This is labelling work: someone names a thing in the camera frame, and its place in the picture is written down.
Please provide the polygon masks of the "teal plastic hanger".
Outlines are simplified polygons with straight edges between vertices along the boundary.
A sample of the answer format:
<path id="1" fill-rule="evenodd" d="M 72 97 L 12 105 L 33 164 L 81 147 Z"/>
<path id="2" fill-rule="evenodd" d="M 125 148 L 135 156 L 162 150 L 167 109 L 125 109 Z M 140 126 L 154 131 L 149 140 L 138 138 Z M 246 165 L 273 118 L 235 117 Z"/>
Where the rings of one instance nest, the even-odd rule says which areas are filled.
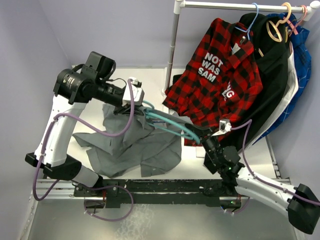
<path id="1" fill-rule="evenodd" d="M 148 107 L 145 109 L 145 116 L 147 119 L 157 119 L 157 120 L 161 120 L 165 123 L 168 123 L 172 126 L 175 126 L 176 128 L 180 129 L 181 131 L 183 131 L 183 134 L 178 134 L 178 133 L 175 133 L 174 131 L 172 130 L 166 130 L 167 132 L 170 132 L 174 135 L 177 135 L 177 136 L 180 136 L 180 137 L 183 137 L 185 139 L 188 139 L 188 140 L 193 140 L 195 141 L 197 144 L 200 144 L 200 138 L 193 132 L 191 131 L 190 129 L 188 129 L 187 127 L 185 127 L 185 125 L 182 125 L 178 122 L 175 122 L 174 120 L 171 120 L 165 116 L 162 116 L 162 115 L 159 115 L 157 113 L 155 113 L 155 106 L 146 101 L 146 100 L 143 100 L 142 101 L 144 104 L 147 104 Z"/>

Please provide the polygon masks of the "grey button-up shirt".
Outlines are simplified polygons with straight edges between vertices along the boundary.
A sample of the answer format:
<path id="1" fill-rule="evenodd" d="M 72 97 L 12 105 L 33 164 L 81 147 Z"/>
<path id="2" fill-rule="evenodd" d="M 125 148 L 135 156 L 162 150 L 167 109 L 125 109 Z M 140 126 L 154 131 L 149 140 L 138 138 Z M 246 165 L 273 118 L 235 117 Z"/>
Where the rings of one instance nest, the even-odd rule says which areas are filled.
<path id="1" fill-rule="evenodd" d="M 134 115 L 130 128 L 117 137 L 98 132 L 73 134 L 81 147 L 87 147 L 87 156 L 93 170 L 109 178 L 122 176 L 127 170 L 140 167 L 142 177 L 166 174 L 181 162 L 182 131 L 166 123 L 166 128 L 155 127 L 159 119 L 146 118 L 147 106 L 139 106 L 140 115 Z"/>

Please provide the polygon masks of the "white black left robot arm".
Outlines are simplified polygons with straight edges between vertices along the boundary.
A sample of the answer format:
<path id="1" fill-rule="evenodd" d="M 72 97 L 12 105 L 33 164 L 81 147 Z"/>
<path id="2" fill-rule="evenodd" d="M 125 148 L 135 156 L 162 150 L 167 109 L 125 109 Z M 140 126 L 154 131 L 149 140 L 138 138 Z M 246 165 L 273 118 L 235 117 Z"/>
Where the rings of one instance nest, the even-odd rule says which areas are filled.
<path id="1" fill-rule="evenodd" d="M 84 185 L 91 196 L 101 194 L 103 178 L 67 154 L 76 124 L 88 125 L 80 119 L 81 113 L 92 99 L 129 111 L 128 122 L 122 130 L 103 133 L 114 138 L 129 129 L 135 106 L 141 105 L 144 98 L 142 83 L 135 77 L 130 77 L 123 88 L 109 83 L 115 69 L 113 59 L 92 51 L 86 63 L 61 71 L 53 88 L 52 110 L 45 133 L 35 152 L 25 156 L 27 163 L 43 169 L 49 178 Z"/>

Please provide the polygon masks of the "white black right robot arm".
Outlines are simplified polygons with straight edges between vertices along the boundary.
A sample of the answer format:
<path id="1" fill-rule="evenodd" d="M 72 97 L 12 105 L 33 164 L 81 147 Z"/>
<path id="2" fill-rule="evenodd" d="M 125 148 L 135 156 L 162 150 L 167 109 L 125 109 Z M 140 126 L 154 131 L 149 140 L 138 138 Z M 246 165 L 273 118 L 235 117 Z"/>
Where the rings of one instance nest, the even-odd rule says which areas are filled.
<path id="1" fill-rule="evenodd" d="M 185 127 L 204 147 L 204 166 L 220 175 L 226 195 L 237 193 L 253 198 L 285 215 L 299 231 L 314 233 L 320 219 L 320 201 L 313 191 L 304 184 L 295 187 L 258 174 L 250 168 L 244 155 L 239 156 L 235 146 L 222 147 L 218 137 L 234 130 L 229 120 L 221 120 L 217 130 L 189 123 Z"/>

